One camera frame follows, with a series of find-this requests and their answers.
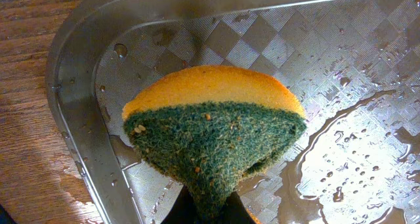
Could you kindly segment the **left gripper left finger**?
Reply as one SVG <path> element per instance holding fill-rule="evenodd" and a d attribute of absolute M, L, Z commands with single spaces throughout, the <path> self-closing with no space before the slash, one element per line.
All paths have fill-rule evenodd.
<path fill-rule="evenodd" d="M 173 207 L 161 224 L 193 224 L 197 218 L 194 200 L 188 187 L 183 186 Z"/>

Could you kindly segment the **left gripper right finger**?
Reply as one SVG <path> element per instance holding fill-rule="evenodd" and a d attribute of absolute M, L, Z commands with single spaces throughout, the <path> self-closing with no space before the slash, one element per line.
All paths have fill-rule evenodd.
<path fill-rule="evenodd" d="M 245 209 L 240 196 L 233 192 L 224 205 L 224 222 L 227 224 L 255 224 Z"/>

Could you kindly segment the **green and yellow sponge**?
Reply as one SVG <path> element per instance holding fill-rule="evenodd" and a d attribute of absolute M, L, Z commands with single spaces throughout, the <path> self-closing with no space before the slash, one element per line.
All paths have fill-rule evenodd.
<path fill-rule="evenodd" d="M 238 183 L 276 163 L 306 130 L 296 96 L 272 76 L 195 66 L 142 90 L 122 112 L 135 152 L 185 185 L 200 219 L 219 218 Z"/>

